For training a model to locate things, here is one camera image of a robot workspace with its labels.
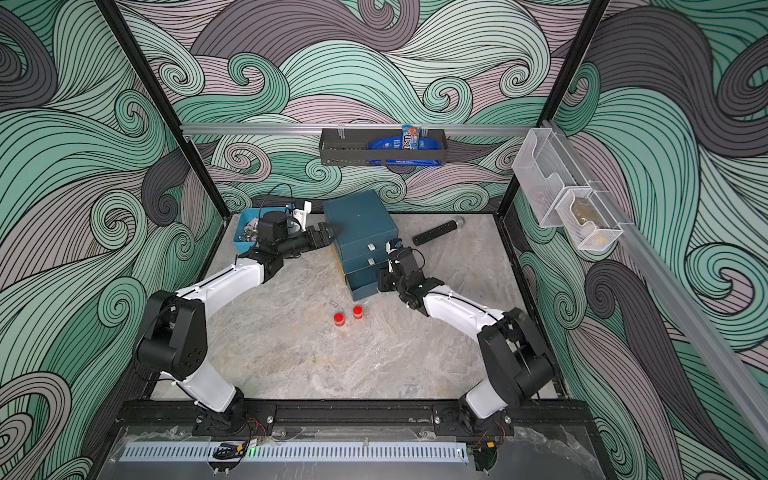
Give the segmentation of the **teal drawer cabinet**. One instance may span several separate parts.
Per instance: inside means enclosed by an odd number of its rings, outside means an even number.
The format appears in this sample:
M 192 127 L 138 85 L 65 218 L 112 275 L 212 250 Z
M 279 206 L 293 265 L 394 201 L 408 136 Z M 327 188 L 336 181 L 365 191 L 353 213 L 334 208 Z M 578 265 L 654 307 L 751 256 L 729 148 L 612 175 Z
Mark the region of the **teal drawer cabinet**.
M 379 271 L 387 269 L 388 241 L 399 229 L 374 190 L 333 199 L 324 204 L 333 247 L 351 298 L 357 302 L 378 293 Z

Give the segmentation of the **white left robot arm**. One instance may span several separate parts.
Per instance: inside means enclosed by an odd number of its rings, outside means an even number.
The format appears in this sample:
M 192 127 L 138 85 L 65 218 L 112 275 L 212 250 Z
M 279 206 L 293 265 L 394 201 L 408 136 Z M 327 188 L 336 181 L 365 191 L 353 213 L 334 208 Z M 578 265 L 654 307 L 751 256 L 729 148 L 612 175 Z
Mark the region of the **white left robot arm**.
M 309 225 L 297 214 L 269 211 L 258 220 L 256 241 L 222 271 L 147 301 L 133 360 L 171 380 L 197 405 L 224 413 L 238 389 L 208 360 L 208 320 L 240 295 L 271 280 L 287 259 L 330 246 L 340 229 Z

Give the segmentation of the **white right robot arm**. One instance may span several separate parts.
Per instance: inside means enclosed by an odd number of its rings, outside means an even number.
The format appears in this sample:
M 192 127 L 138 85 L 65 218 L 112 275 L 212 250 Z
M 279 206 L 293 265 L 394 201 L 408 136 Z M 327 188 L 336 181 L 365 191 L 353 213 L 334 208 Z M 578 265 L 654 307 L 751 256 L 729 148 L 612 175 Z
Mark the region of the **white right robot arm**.
M 554 379 L 554 355 L 526 312 L 485 306 L 426 276 L 415 250 L 399 239 L 388 242 L 386 251 L 378 290 L 397 293 L 408 308 L 448 324 L 479 348 L 486 377 L 460 398 L 463 421 L 478 424 L 517 408 Z

